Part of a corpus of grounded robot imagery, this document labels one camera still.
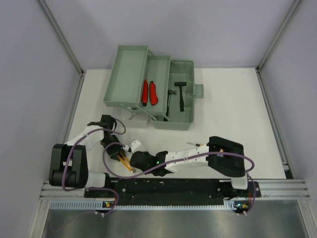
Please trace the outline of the yellow utility knife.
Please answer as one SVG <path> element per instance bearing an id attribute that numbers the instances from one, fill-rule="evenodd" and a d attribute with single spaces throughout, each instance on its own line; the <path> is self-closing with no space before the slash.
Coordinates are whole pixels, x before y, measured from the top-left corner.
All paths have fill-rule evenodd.
<path id="1" fill-rule="evenodd" d="M 120 153 L 119 157 L 119 161 L 125 166 L 126 164 L 130 165 L 130 160 L 123 154 Z"/>

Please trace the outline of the red handled pliers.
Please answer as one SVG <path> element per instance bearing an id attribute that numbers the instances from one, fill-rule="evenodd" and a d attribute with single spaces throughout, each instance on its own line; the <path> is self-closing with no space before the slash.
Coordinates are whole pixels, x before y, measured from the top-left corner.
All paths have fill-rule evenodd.
<path id="1" fill-rule="evenodd" d="M 151 103 L 152 106 L 156 105 L 159 102 L 157 93 L 156 93 L 156 85 L 153 81 L 148 82 L 146 79 L 143 82 L 142 95 L 141 95 L 141 103 L 142 106 L 145 107 L 148 102 Z"/>

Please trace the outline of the green toolbox with clear lid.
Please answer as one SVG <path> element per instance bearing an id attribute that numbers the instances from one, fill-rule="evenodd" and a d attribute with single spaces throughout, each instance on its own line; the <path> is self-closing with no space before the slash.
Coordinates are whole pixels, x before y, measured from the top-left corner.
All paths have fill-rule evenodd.
<path id="1" fill-rule="evenodd" d="M 154 54 L 146 45 L 119 45 L 104 104 L 146 116 L 157 129 L 189 130 L 194 101 L 204 97 L 194 62 Z"/>

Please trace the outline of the small black handled hammer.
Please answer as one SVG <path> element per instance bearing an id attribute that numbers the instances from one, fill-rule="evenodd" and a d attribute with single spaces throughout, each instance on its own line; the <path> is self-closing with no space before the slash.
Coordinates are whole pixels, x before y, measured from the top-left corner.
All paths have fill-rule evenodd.
<path id="1" fill-rule="evenodd" d="M 166 109 L 166 116 L 169 117 L 169 111 L 170 111 L 170 102 L 171 102 L 171 96 L 176 95 L 177 92 L 171 89 L 168 89 L 167 92 L 167 109 Z"/>

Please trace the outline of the black rubber mallet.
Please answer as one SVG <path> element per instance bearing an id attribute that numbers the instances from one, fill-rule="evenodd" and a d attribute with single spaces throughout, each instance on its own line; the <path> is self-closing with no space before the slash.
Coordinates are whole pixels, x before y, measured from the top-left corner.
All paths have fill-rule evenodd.
<path id="1" fill-rule="evenodd" d="M 184 100 L 183 100 L 183 92 L 182 89 L 183 87 L 185 87 L 187 85 L 187 82 L 175 82 L 174 86 L 179 87 L 179 91 L 180 91 L 180 111 L 184 112 Z"/>

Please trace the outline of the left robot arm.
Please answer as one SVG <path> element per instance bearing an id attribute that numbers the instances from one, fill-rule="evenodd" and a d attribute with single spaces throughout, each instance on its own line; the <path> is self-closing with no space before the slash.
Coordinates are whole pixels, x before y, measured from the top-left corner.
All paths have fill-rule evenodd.
<path id="1" fill-rule="evenodd" d="M 88 169 L 88 152 L 100 144 L 110 157 L 115 158 L 122 150 L 117 136 L 126 132 L 116 131 L 123 123 L 110 115 L 102 115 L 101 120 L 90 122 L 85 129 L 64 144 L 53 146 L 49 172 L 49 184 L 69 190 L 95 187 L 100 196 L 112 192 L 112 184 L 107 181 L 108 174 Z"/>

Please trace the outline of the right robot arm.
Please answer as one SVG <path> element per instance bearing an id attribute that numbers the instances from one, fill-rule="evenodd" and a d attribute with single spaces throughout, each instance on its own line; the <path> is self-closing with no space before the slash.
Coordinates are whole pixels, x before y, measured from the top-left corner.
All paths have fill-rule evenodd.
<path id="1" fill-rule="evenodd" d="M 135 140 L 129 147 L 130 165 L 142 171 L 164 177 L 189 168 L 209 167 L 229 177 L 231 188 L 220 190 L 220 197 L 238 197 L 248 195 L 254 199 L 257 187 L 249 176 L 255 163 L 244 155 L 242 144 L 212 136 L 207 144 L 198 145 L 195 149 L 170 152 L 161 151 L 151 155 L 143 145 Z"/>

